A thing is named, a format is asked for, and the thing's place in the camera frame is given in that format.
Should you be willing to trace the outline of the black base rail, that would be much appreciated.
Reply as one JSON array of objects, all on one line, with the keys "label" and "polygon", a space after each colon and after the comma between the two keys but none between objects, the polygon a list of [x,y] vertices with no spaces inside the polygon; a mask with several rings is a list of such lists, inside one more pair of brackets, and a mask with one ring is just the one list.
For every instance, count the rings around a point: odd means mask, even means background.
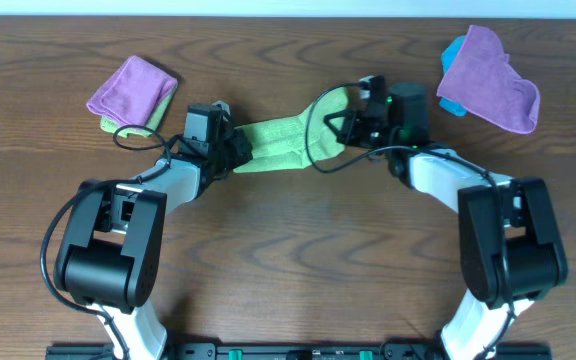
[{"label": "black base rail", "polygon": [[[55,345],[46,348],[47,360],[115,359],[110,345]],[[414,360],[448,359],[435,345],[390,342],[381,346],[226,346],[213,343],[167,345],[164,360]],[[500,345],[491,359],[551,360],[544,345]]]}]

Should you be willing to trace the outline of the blue cloth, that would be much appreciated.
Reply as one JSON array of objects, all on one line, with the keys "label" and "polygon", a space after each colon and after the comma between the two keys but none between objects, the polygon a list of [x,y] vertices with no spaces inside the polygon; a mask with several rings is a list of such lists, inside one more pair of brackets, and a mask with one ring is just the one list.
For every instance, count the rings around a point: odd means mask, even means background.
[{"label": "blue cloth", "polygon": [[[458,55],[463,43],[465,41],[465,35],[458,36],[442,53],[441,55],[441,63],[442,63],[442,70],[443,74],[446,75],[449,71],[450,67],[452,66],[456,56]],[[446,99],[442,97],[439,101],[439,105],[441,108],[446,110],[447,112],[458,116],[463,117],[467,114],[467,110],[460,105],[458,102]]]}]

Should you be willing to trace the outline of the light green microfiber cloth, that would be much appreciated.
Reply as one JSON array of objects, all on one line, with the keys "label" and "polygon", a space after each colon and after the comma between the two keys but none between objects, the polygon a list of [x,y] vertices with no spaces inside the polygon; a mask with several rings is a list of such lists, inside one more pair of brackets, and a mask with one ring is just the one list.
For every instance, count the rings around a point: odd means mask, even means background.
[{"label": "light green microfiber cloth", "polygon": [[345,146],[337,142],[336,135],[324,124],[323,118],[346,110],[348,105],[348,91],[341,88],[331,91],[315,105],[309,129],[306,129],[306,123],[312,105],[298,115],[240,126],[252,145],[253,159],[235,168],[234,172],[257,173],[309,167],[311,162],[306,153],[305,134],[308,134],[308,148],[313,160],[338,156]]}]

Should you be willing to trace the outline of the large purple cloth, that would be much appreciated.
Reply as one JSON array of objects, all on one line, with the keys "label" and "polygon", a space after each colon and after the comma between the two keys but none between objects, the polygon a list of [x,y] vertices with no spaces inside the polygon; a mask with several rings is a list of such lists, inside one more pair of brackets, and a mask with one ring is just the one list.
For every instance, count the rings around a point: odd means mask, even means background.
[{"label": "large purple cloth", "polygon": [[468,28],[436,95],[509,132],[529,134],[537,127],[537,85],[517,73],[498,35],[484,26]]}]

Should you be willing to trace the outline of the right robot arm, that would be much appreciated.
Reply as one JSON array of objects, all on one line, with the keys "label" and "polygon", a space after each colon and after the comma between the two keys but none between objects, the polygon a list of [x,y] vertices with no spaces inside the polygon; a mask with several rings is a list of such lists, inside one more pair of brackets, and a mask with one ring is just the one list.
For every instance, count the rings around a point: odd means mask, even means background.
[{"label": "right robot arm", "polygon": [[385,158],[391,175],[458,216],[466,292],[434,341],[385,347],[385,359],[549,359],[545,345],[506,344],[519,315],[563,284],[568,265],[547,186],[539,177],[491,172],[432,140],[426,91],[386,86],[381,76],[355,84],[365,106],[324,115],[342,145]]}]

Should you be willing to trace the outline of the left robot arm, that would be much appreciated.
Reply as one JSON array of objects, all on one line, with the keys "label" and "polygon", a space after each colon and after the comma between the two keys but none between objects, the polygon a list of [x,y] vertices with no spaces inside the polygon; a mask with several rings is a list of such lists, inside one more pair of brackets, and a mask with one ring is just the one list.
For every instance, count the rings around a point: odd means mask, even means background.
[{"label": "left robot arm", "polygon": [[93,314],[112,340],[94,359],[160,359],[167,331],[149,300],[166,216],[252,159],[252,145],[223,101],[191,104],[183,133],[160,139],[162,156],[130,179],[87,180],[59,210],[68,223],[49,291]]}]

